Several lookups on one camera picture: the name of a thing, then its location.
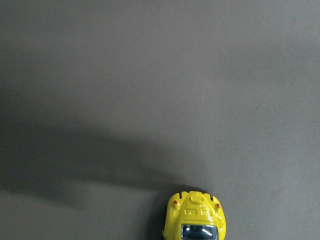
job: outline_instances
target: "gray background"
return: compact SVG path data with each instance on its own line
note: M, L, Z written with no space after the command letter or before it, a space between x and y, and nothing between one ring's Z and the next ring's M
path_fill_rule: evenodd
M319 1L0 9L0 239L161 239L190 186L226 240L319 238Z

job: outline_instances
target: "toy car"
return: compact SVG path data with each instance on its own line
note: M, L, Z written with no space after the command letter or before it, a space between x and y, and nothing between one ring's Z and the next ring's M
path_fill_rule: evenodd
M183 191L168 202L162 235L166 240L224 240L226 219L219 200L208 193Z

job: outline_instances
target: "car window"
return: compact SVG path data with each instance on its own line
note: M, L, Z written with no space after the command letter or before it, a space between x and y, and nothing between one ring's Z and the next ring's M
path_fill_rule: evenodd
M183 240L218 240L216 226L184 224L181 226Z

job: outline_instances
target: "car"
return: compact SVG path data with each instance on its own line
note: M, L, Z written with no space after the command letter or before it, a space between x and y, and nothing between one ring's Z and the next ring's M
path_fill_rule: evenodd
M219 200L200 191L174 194L168 202L165 240L224 240L226 218Z

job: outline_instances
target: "car body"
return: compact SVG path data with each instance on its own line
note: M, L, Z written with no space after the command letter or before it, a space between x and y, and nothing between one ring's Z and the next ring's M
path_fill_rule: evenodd
M168 202L165 240L224 240L226 219L219 200L208 193L183 191Z

